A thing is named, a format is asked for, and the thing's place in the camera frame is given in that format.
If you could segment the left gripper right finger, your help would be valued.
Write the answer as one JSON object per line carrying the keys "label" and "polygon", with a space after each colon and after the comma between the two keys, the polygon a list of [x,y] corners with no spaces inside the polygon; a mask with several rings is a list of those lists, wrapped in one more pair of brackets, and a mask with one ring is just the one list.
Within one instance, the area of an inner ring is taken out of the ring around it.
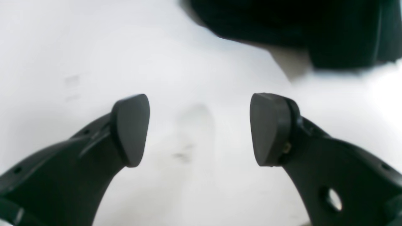
{"label": "left gripper right finger", "polygon": [[281,166],[313,226],[400,226],[401,174],[351,143],[332,138],[284,96],[255,93],[250,101],[259,166]]}

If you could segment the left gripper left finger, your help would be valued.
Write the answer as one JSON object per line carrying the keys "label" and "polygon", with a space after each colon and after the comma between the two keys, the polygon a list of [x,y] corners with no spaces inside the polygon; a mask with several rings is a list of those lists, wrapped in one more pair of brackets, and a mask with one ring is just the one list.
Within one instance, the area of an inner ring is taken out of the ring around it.
{"label": "left gripper left finger", "polygon": [[142,160],[149,100],[137,94],[71,138],[39,150],[1,175],[1,221],[13,226],[91,226],[123,168]]}

